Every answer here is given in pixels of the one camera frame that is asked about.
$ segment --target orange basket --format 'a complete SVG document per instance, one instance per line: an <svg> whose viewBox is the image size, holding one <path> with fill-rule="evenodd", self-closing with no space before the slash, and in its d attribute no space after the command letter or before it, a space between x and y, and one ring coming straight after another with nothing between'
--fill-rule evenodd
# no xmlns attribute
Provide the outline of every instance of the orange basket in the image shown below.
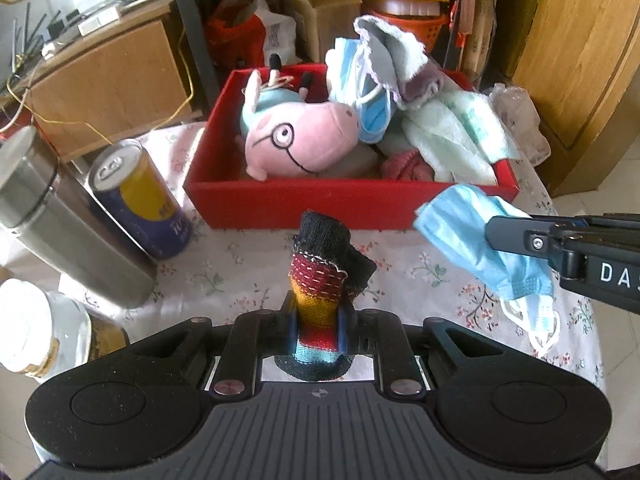
<svg viewBox="0 0 640 480"><path fill-rule="evenodd" d="M424 43L424 50L428 54L436 45L436 40L443 25L449 23L449 15L441 14L435 17L416 16L415 18L394 16L385 12L369 11L373 16L382 18L387 23L395 25L400 30L411 32L418 41Z"/></svg>

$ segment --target screw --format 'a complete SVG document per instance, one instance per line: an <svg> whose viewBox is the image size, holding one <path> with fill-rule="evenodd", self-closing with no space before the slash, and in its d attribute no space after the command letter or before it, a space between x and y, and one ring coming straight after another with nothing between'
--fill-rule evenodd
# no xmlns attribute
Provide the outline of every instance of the screw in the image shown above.
<svg viewBox="0 0 640 480"><path fill-rule="evenodd" d="M236 379L225 379L217 382L213 391L224 396L238 395L244 392L244 383Z"/></svg>
<svg viewBox="0 0 640 480"><path fill-rule="evenodd" d="M422 386L413 379L398 379L391 383L391 391L396 395L417 395L422 391Z"/></svg>

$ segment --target stainless steel thermos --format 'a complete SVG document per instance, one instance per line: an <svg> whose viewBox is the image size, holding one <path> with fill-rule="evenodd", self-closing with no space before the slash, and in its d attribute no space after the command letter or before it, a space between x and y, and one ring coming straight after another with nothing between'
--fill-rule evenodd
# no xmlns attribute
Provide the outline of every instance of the stainless steel thermos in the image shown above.
<svg viewBox="0 0 640 480"><path fill-rule="evenodd" d="M0 225L36 256L123 308L143 304L156 264L27 126L0 148Z"/></svg>

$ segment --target white container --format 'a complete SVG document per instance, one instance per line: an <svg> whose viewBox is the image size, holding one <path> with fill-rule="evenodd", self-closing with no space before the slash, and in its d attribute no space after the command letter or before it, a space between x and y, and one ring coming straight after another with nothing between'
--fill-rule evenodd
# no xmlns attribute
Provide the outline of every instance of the white container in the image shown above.
<svg viewBox="0 0 640 480"><path fill-rule="evenodd" d="M29 282L0 285L0 364L39 383L129 343L112 322L84 304Z"/></svg>

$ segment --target peppa pig toy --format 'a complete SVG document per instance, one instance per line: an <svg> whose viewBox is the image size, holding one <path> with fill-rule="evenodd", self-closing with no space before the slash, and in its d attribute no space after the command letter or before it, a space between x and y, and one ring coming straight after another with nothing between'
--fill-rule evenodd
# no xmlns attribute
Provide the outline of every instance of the peppa pig toy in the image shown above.
<svg viewBox="0 0 640 480"><path fill-rule="evenodd" d="M263 85L255 70L244 90L238 141L244 147L246 172L256 180L318 176L357 145L358 116L340 103L305 103L307 74L300 91L294 92L284 88L290 79L280 76L273 61L269 83Z"/></svg>

